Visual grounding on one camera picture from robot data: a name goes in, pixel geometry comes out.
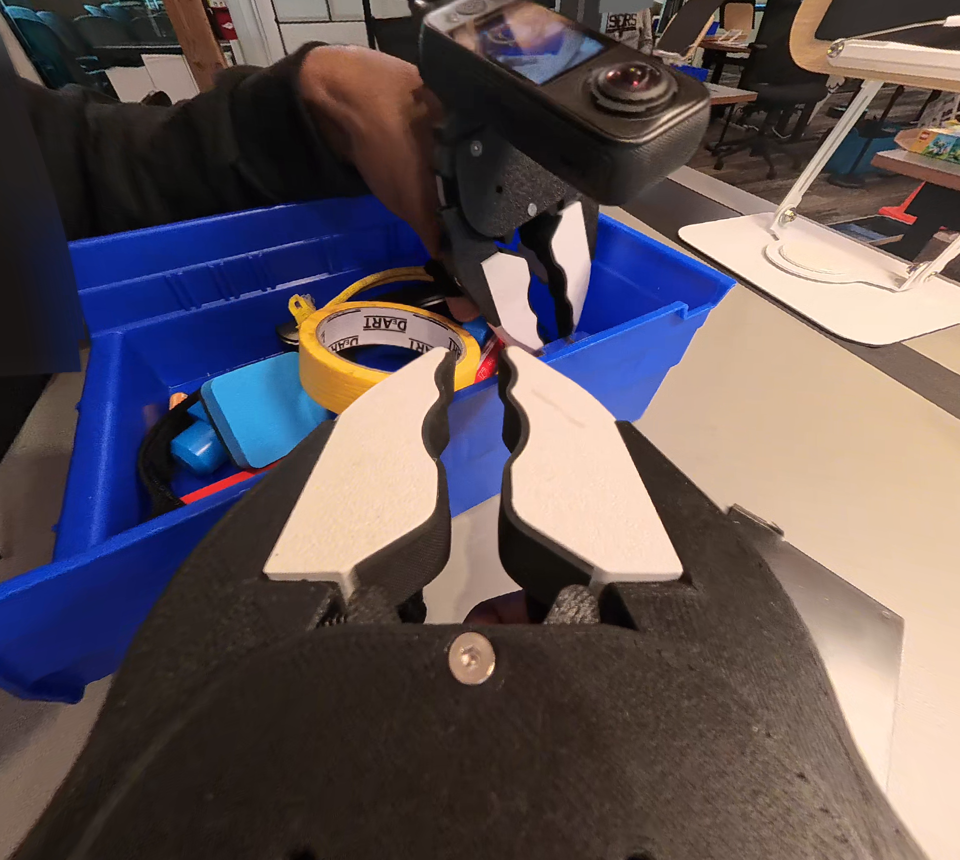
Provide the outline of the blue foam piece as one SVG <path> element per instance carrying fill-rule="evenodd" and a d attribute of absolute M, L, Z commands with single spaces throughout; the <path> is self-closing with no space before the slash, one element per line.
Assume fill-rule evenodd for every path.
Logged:
<path fill-rule="evenodd" d="M 203 419 L 194 419 L 173 437 L 170 454 L 176 464 L 198 478 L 218 472 L 230 459 L 214 427 Z"/>

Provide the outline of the tilted black board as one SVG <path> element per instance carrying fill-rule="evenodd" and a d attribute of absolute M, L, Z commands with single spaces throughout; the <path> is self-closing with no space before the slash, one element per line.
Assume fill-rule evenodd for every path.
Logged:
<path fill-rule="evenodd" d="M 662 36 L 656 41 L 654 51 L 686 57 L 696 50 L 704 31 L 709 29 L 714 14 L 726 0 L 688 0 L 671 19 Z"/>

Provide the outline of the person's left hand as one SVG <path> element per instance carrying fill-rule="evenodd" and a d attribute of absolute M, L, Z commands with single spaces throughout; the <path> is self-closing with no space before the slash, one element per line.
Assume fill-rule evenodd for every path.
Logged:
<path fill-rule="evenodd" d="M 434 148 L 443 110 L 417 68 L 377 50 L 320 46 L 307 51 L 298 85 L 330 147 L 440 258 Z"/>

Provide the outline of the white desk stand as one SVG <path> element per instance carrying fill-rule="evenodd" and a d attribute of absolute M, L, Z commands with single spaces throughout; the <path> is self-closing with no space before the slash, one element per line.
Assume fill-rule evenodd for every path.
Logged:
<path fill-rule="evenodd" d="M 798 65 L 862 79 L 844 116 L 774 212 L 694 223 L 678 238 L 835 338 L 880 347 L 956 327 L 958 286 L 940 272 L 957 241 L 934 260 L 908 262 L 805 218 L 799 206 L 881 86 L 958 87 L 958 16 L 813 43 L 791 35 Z"/>

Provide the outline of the black office chair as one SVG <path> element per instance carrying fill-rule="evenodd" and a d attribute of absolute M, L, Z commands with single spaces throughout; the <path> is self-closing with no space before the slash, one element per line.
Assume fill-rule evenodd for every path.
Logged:
<path fill-rule="evenodd" d="M 790 50 L 791 30 L 803 1 L 767 0 L 738 83 L 755 98 L 737 114 L 726 116 L 718 140 L 707 148 L 714 170 L 722 170 L 734 153 L 746 151 L 762 158 L 767 178 L 774 179 L 775 147 L 789 148 L 805 139 L 816 106 L 827 97 L 828 77 L 799 66 Z"/>

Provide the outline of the row of dark chairs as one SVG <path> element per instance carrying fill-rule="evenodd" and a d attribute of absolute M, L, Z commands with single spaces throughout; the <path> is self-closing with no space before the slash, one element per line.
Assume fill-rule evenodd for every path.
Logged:
<path fill-rule="evenodd" d="M 115 98 L 109 70 L 144 68 L 144 55 L 183 55 L 176 41 L 138 40 L 106 16 L 66 20 L 50 11 L 16 5 L 2 5 L 2 15 L 41 82 L 52 89 L 77 86 Z"/>

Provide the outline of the person's right hand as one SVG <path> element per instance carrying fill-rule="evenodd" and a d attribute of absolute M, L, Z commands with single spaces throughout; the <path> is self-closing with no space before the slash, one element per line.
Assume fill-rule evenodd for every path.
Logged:
<path fill-rule="evenodd" d="M 476 604 L 462 621 L 467 626 L 525 625 L 531 622 L 529 605 L 524 591 L 487 599 Z"/>

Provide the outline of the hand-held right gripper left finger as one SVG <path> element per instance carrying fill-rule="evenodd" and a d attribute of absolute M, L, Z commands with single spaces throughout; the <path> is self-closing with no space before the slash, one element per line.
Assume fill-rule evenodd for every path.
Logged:
<path fill-rule="evenodd" d="M 268 555 L 274 581 L 323 581 L 345 602 L 375 590 L 397 610 L 450 558 L 441 454 L 457 358 L 435 348 L 391 373 L 334 422 Z"/>

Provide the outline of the colourful cardboard box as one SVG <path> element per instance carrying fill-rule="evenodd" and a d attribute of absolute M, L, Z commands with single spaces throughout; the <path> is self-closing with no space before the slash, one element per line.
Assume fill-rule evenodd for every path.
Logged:
<path fill-rule="evenodd" d="M 959 122 L 902 130 L 895 145 L 910 154 L 959 165 Z"/>

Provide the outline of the red flat piece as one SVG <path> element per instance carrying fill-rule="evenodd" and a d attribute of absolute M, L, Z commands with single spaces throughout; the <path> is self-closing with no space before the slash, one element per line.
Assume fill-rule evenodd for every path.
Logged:
<path fill-rule="evenodd" d="M 208 485 L 205 485 L 201 488 L 198 488 L 194 491 L 184 494 L 179 497 L 179 500 L 184 505 L 191 505 L 191 504 L 197 503 L 200 500 L 215 496 L 236 485 L 244 484 L 251 480 L 254 480 L 257 477 L 261 476 L 262 474 L 276 467 L 278 463 L 279 461 L 275 461 L 274 463 L 271 463 L 261 469 L 241 471 L 241 472 L 235 473 L 231 476 L 228 476 L 216 482 L 211 482 Z"/>

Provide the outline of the blue foam pad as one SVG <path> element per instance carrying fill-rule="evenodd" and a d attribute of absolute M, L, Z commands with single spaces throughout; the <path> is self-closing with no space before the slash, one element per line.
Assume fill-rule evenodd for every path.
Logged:
<path fill-rule="evenodd" d="M 335 416 L 302 386 L 297 352 L 208 380 L 198 396 L 231 462 L 246 470 L 263 469 L 285 457 Z"/>

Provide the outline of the person's left forearm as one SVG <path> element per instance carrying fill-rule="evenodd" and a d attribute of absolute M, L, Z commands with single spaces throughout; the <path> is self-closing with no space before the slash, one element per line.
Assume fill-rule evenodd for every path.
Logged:
<path fill-rule="evenodd" d="M 308 111 L 309 43 L 267 68 L 236 67 L 168 108 L 99 101 L 16 79 L 66 240 L 368 195 Z"/>

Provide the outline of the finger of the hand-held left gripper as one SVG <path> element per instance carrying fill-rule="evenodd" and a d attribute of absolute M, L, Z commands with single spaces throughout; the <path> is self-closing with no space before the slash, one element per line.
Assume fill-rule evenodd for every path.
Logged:
<path fill-rule="evenodd" d="M 505 346 L 539 355 L 544 341 L 530 303 L 532 272 L 522 255 L 497 251 L 481 264 L 493 315 L 488 322 Z"/>
<path fill-rule="evenodd" d="M 590 287 L 598 209 L 581 199 L 541 213 L 519 229 L 519 241 L 546 285 L 559 338 L 571 337 L 580 322 Z"/>

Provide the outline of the yellow tape roll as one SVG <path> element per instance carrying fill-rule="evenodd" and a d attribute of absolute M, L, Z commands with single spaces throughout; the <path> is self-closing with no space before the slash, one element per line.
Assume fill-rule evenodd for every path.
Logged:
<path fill-rule="evenodd" d="M 464 327 L 438 314 L 395 302 L 335 301 L 306 313 L 295 296 L 298 374 L 304 391 L 340 414 L 361 395 L 409 362 L 430 353 L 448 354 L 453 387 L 474 383 L 481 347 Z"/>

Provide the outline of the blue plastic bin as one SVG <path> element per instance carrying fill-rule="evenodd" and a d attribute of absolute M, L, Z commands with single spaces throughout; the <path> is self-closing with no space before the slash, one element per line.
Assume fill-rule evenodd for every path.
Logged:
<path fill-rule="evenodd" d="M 176 390 L 280 351 L 298 292 L 420 266 L 412 229 L 366 196 L 205 218 L 70 246 L 92 340 L 52 562 L 2 583 L 2 688 L 77 702 L 112 674 L 197 543 L 257 483 L 148 520 L 140 443 Z M 735 281 L 601 216 L 582 339 L 545 359 L 638 420 Z"/>

